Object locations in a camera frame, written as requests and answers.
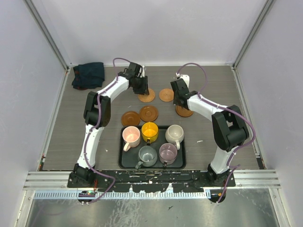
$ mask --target coaster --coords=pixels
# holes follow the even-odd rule
[[[172,89],[165,88],[159,93],[159,98],[163,102],[171,102],[174,99],[174,91]]]
[[[158,115],[158,109],[152,105],[146,105],[140,110],[140,117],[144,122],[153,122],[158,118]]]
[[[187,110],[179,105],[176,106],[176,112],[181,117],[190,117],[194,113],[191,110]]]
[[[124,126],[136,126],[140,124],[140,115],[135,111],[125,112],[121,117],[121,123]]]
[[[148,89],[148,91],[150,93],[149,95],[138,95],[138,98],[141,102],[149,103],[155,99],[155,92],[150,88]]]

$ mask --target wall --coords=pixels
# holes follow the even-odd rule
[[[64,69],[21,0],[0,1],[0,220],[13,225]]]
[[[268,168],[303,225],[303,2],[276,1],[238,72]]]
[[[265,0],[33,2],[71,64],[176,65],[234,62]]]

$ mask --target black tray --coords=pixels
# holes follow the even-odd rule
[[[127,126],[123,127],[120,135],[120,149],[119,149],[119,166],[122,169],[135,169],[136,164],[138,163],[138,154],[140,148],[146,146],[146,142],[143,140],[141,135],[141,142],[135,148],[130,148],[128,151],[123,151],[123,147],[125,145],[122,132]],[[141,133],[141,125],[136,126]],[[159,159],[159,149],[162,144],[167,143],[165,139],[165,132],[169,128],[168,125],[158,125],[159,135],[155,142],[151,143],[151,147],[154,148],[157,152],[158,159],[157,162],[151,167],[141,166],[141,169],[163,169],[163,164]],[[184,140],[180,143],[180,150],[178,150],[178,154],[176,160],[173,164],[167,165],[166,169],[183,169],[186,166],[186,150]]]

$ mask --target folded cloth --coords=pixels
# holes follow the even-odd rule
[[[87,63],[74,67],[75,79],[71,83],[78,90],[102,87],[105,79],[104,65],[102,62]]]

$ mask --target cup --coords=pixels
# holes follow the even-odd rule
[[[163,168],[167,165],[173,164],[177,157],[177,148],[171,143],[164,143],[159,149],[159,157]]]
[[[140,130],[134,126],[128,126],[123,130],[123,140],[125,142],[123,151],[128,151],[130,148],[137,147],[140,143]]]
[[[151,146],[144,146],[139,150],[138,163],[136,169],[140,169],[141,166],[150,167],[157,162],[157,152]]]
[[[142,137],[147,145],[150,145],[158,138],[159,129],[158,126],[153,122],[147,122],[142,126]]]
[[[174,144],[177,150],[179,150],[180,143],[184,139],[184,131],[180,125],[171,125],[165,132],[165,138],[168,143]]]

